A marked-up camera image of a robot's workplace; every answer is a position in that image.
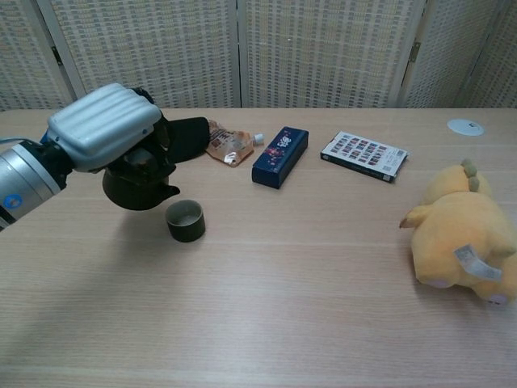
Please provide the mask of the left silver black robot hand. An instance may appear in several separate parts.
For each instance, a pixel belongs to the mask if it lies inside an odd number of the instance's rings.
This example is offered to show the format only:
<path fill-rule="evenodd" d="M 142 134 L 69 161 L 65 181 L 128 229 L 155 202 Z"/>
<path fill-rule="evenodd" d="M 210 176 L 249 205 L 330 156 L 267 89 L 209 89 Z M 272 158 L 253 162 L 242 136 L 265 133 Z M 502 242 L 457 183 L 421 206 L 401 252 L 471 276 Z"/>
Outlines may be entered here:
<path fill-rule="evenodd" d="M 48 118 L 44 165 L 64 175 L 101 170 L 147 138 L 161 118 L 133 89 L 102 86 Z"/>

